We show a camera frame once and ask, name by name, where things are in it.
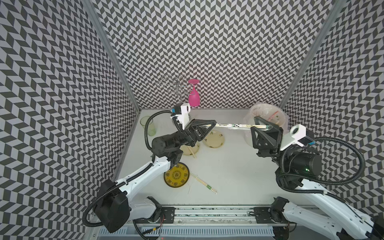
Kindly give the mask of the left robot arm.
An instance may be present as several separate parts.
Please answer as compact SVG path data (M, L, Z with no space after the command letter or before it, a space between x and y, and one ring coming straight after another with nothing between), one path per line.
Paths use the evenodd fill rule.
M84 226L90 228L104 226L113 233L127 221L154 216L160 208L157 201L147 198L147 203L134 204L133 198L143 187L173 169L180 162L183 155L181 146L194 146L197 142L201 142L217 124L215 120L193 119L185 127L181 127L175 109L159 111L151 115L149 120L161 114L170 115L177 131L170 135L156 137L152 142L149 142L148 136L145 136L145 144L152 153L152 159L124 178L115 182L104 181L97 197L83 213Z

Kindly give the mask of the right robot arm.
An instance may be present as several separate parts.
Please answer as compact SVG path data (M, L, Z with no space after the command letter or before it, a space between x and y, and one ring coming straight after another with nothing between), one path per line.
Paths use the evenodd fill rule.
M278 186L289 193L302 194L324 215L308 211L288 199L276 197L269 208L274 223L296 223L332 240L382 240L384 219L372 218L351 207L346 200L332 194L326 186L341 186L357 181L366 168L363 154L352 144L328 137L315 137L303 125L283 128L261 117L251 127L253 147L261 158L270 157L278 165L275 172ZM339 181L319 179L322 157L314 148L319 142L340 144L356 154L359 168L352 176Z

